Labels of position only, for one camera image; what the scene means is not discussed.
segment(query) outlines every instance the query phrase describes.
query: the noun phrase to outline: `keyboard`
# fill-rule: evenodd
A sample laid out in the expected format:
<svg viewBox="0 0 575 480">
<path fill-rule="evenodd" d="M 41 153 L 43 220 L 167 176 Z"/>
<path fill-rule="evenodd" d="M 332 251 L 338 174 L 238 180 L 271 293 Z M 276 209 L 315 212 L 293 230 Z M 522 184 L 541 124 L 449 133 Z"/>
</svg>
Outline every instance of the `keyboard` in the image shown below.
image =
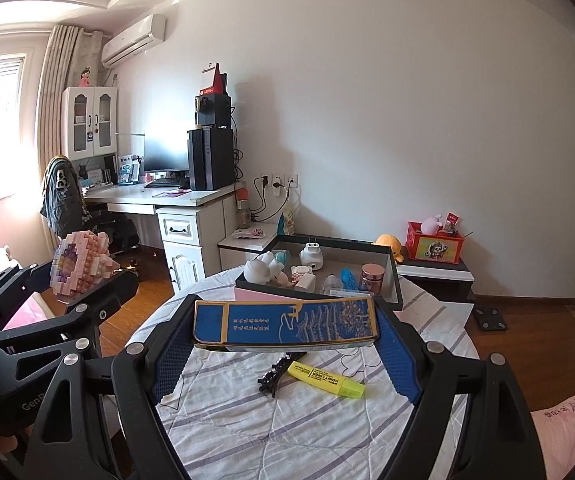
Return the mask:
<svg viewBox="0 0 575 480">
<path fill-rule="evenodd" d="M 180 178 L 157 178 L 153 180 L 149 184 L 146 184 L 146 187 L 182 187 L 186 185 L 186 182 L 183 182 Z"/>
</svg>

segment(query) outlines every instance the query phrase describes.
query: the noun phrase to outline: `floor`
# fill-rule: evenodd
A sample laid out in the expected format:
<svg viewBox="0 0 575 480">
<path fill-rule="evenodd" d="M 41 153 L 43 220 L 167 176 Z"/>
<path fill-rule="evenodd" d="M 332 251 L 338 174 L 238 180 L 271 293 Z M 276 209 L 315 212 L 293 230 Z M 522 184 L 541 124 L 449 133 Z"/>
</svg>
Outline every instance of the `floor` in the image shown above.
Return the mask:
<svg viewBox="0 0 575 480">
<path fill-rule="evenodd" d="M 101 350 L 115 355 L 132 333 L 172 296 L 162 250 L 141 248 L 135 255 L 140 284 L 136 296 L 101 325 Z M 44 293 L 56 315 L 64 305 Z M 503 313 L 507 332 L 484 332 L 474 317 L 465 328 L 482 358 L 500 352 L 519 380 L 530 410 L 555 406 L 575 394 L 575 306 L 508 300 L 493 301 Z"/>
</svg>

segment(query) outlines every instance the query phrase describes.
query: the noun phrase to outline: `yellow plush toy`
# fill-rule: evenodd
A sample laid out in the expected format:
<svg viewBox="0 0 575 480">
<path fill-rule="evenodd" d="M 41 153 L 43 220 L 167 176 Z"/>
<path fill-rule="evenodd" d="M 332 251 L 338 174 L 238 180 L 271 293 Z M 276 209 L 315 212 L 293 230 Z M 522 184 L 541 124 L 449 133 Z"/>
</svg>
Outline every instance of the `yellow plush toy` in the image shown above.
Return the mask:
<svg viewBox="0 0 575 480">
<path fill-rule="evenodd" d="M 394 235 L 380 235 L 376 242 L 372 245 L 383 245 L 392 249 L 392 254 L 394 254 L 394 259 L 400 264 L 403 263 L 403 255 L 401 254 L 401 242 Z"/>
</svg>

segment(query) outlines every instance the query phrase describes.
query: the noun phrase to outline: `red storage box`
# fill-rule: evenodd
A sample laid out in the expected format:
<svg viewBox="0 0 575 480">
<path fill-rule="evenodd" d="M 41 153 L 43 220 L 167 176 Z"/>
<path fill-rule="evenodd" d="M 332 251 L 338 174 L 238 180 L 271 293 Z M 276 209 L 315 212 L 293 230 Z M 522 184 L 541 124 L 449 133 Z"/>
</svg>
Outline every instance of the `red storage box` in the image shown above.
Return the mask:
<svg viewBox="0 0 575 480">
<path fill-rule="evenodd" d="M 445 236 L 439 232 L 435 236 L 424 235 L 420 223 L 408 222 L 405 247 L 408 250 L 408 257 L 413 260 L 458 264 L 463 240 L 460 234 Z"/>
</svg>

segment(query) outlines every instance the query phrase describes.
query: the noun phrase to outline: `air conditioner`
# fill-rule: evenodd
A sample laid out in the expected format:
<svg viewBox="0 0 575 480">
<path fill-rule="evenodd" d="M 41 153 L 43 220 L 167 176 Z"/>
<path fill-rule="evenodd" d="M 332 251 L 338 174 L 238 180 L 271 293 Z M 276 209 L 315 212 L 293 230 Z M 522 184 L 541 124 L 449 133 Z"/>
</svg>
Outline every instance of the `air conditioner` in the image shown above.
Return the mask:
<svg viewBox="0 0 575 480">
<path fill-rule="evenodd" d="M 123 63 L 164 42 L 165 16 L 152 14 L 109 40 L 103 47 L 101 62 L 105 68 Z"/>
</svg>

